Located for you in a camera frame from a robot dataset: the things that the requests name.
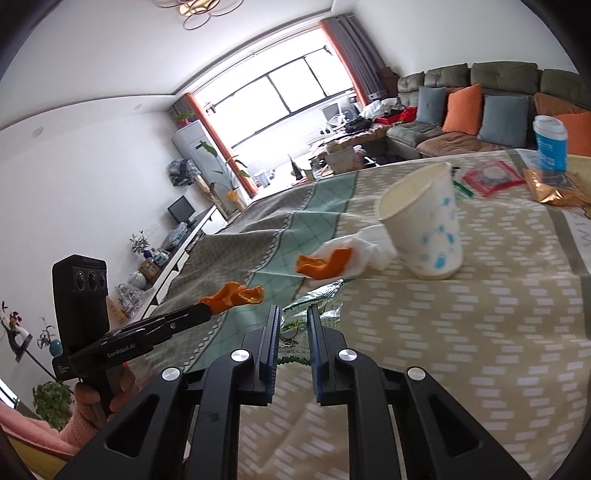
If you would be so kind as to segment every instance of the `red packet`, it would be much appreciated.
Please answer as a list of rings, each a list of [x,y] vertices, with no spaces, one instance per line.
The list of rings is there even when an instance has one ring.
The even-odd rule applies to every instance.
[[[525,183],[514,168],[501,160],[492,160],[470,170],[464,174],[462,180],[483,197]]]

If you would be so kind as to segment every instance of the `teal diamond pattern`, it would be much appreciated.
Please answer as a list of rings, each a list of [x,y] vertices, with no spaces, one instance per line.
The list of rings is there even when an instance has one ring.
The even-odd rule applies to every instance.
[[[294,300],[303,277],[296,274],[296,259],[300,254],[311,254],[322,243],[335,235],[341,213],[355,191],[356,173],[342,174],[318,181],[307,205],[291,214],[290,222],[266,265],[253,272],[248,286],[262,285],[265,300],[261,305],[230,310],[215,338],[188,369],[195,371],[210,365],[216,358],[240,347],[246,332],[260,328],[267,322],[271,305],[284,307]]]

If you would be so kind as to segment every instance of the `ceiling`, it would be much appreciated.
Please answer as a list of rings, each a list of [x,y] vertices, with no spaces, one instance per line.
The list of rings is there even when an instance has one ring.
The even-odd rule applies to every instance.
[[[174,93],[195,72],[264,32],[351,0],[245,0],[235,12],[183,30],[151,0],[63,0],[33,31],[0,82],[0,129],[58,106]]]

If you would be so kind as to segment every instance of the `green plastic wrapper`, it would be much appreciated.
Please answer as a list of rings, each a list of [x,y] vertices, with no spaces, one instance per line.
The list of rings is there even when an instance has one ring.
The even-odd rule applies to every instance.
[[[340,294],[343,285],[353,280],[352,278],[341,279],[324,285],[309,291],[303,297],[283,308],[278,365],[289,362],[310,365],[310,346],[306,327],[308,307],[317,304],[322,325],[338,330],[343,306]]]

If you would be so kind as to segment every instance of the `bed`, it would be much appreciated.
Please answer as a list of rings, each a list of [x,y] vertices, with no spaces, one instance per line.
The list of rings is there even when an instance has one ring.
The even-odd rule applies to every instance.
[[[214,317],[132,363],[141,382],[170,365],[208,366],[262,326],[270,305],[311,290],[299,254],[376,224],[375,199],[431,161],[342,174],[252,204],[194,246],[157,313],[217,291],[227,280],[263,285],[265,301]],[[536,153],[445,157],[462,169]],[[346,285],[339,328],[383,367],[425,368],[535,479],[548,479],[589,417],[591,220],[530,199],[525,186],[459,199],[465,264],[446,281],[420,281],[396,260]],[[280,365],[269,408],[243,407],[241,478],[347,479],[346,409],[314,403],[310,369]]]

